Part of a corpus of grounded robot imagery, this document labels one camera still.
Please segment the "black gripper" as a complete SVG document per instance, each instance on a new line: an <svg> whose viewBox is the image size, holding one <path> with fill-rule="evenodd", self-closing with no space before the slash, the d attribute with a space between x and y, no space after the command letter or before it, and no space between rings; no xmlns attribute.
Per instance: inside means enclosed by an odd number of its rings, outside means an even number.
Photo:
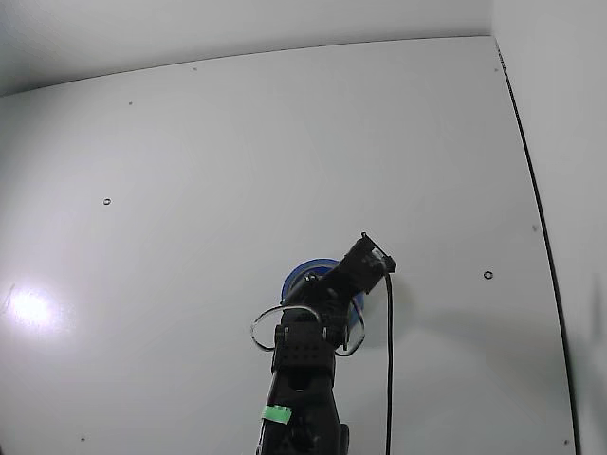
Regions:
<svg viewBox="0 0 607 455"><path fill-rule="evenodd" d="M369 260L314 259L289 274L289 321L315 322L329 333L365 329L364 296L369 293Z"/></svg>

